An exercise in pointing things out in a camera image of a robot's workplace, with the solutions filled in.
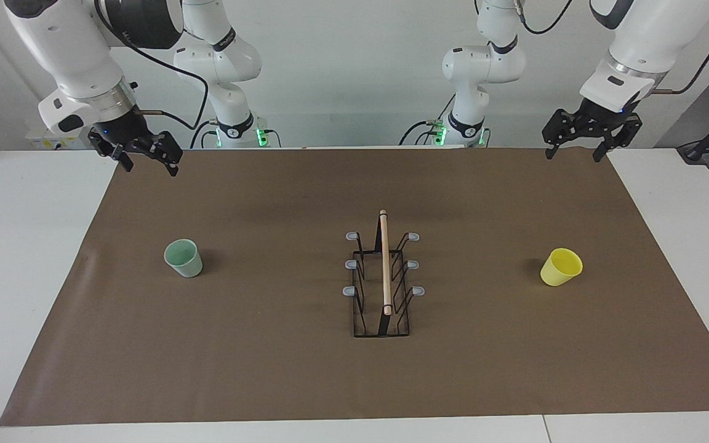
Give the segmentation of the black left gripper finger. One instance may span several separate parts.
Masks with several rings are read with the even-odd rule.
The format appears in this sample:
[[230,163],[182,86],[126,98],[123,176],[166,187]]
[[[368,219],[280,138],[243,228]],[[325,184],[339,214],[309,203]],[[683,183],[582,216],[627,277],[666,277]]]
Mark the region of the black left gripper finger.
[[603,139],[593,152],[593,160],[601,162],[607,153],[616,148],[626,148],[632,143],[643,123],[637,113],[625,115],[625,120],[613,124],[601,124],[599,136]]
[[583,113],[569,113],[564,109],[557,109],[541,130],[541,135],[548,148],[545,149],[546,159],[552,160],[563,143],[571,142],[582,137]]

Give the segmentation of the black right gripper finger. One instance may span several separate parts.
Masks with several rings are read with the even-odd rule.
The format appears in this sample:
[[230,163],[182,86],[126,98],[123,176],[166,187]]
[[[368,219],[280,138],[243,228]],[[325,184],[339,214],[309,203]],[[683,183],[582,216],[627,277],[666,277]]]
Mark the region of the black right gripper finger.
[[124,147],[121,145],[114,145],[106,140],[98,134],[95,130],[90,130],[88,134],[88,140],[90,141],[91,146],[93,146],[93,149],[96,150],[98,155],[101,157],[108,157],[112,160],[115,160],[121,166],[122,169],[126,172],[132,171],[132,168],[134,167],[134,163],[132,160],[130,160],[129,155],[127,152],[124,151]]
[[150,142],[145,148],[145,155],[149,159],[163,164],[169,175],[175,177],[179,172],[183,150],[170,132],[163,131],[150,137]]

